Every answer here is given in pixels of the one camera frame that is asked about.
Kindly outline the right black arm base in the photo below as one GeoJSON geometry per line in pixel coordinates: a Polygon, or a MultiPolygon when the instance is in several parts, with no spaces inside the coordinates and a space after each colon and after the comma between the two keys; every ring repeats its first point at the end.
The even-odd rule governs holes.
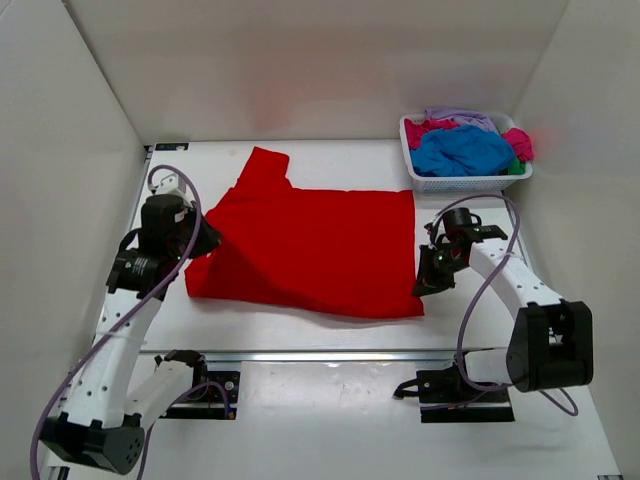
{"type": "Polygon", "coordinates": [[[463,381],[450,350],[408,351],[392,356],[412,365],[392,397],[416,401],[423,424],[511,423],[515,420],[506,390],[481,391],[463,381]]]}

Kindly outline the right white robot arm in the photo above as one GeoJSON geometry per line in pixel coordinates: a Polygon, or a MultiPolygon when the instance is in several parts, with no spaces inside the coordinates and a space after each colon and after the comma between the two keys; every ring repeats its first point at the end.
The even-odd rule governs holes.
{"type": "Polygon", "coordinates": [[[521,392],[588,385],[594,375],[593,316],[582,301],[568,301],[549,288],[513,251],[513,239],[497,225],[485,225],[466,208],[450,209],[425,227],[413,295],[450,290],[458,272],[471,269],[483,283],[461,325],[492,290],[513,319],[507,347],[478,351],[456,344],[458,369],[448,376],[449,391],[471,400],[482,390],[514,387],[521,392]]]}

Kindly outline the red t shirt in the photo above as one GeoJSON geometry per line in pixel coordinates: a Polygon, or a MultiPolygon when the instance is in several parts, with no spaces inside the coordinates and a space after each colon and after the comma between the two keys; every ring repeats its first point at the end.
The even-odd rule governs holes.
{"type": "Polygon", "coordinates": [[[364,319],[423,315],[412,294],[412,192],[300,189],[289,163],[284,153],[253,149],[206,214],[222,240],[186,268],[188,295],[364,319]]]}

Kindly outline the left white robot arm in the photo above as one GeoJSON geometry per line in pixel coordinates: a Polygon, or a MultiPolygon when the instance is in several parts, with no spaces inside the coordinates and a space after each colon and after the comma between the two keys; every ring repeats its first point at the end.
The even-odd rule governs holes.
{"type": "Polygon", "coordinates": [[[173,351],[134,392],[129,382],[146,333],[184,263],[206,256],[221,236],[198,200],[155,194],[141,207],[141,225],[121,241],[106,287],[129,311],[106,315],[85,356],[58,387],[36,425],[39,445],[68,463],[119,475],[132,472],[153,423],[181,396],[208,389],[209,373],[195,351],[173,351]]]}

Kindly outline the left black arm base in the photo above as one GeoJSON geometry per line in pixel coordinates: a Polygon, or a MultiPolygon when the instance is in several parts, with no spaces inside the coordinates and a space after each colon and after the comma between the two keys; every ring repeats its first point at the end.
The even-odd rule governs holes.
{"type": "Polygon", "coordinates": [[[164,414],[167,419],[231,421],[237,417],[239,370],[211,370],[204,354],[172,350],[156,355],[157,367],[167,361],[182,362],[192,369],[192,387],[164,414]]]}

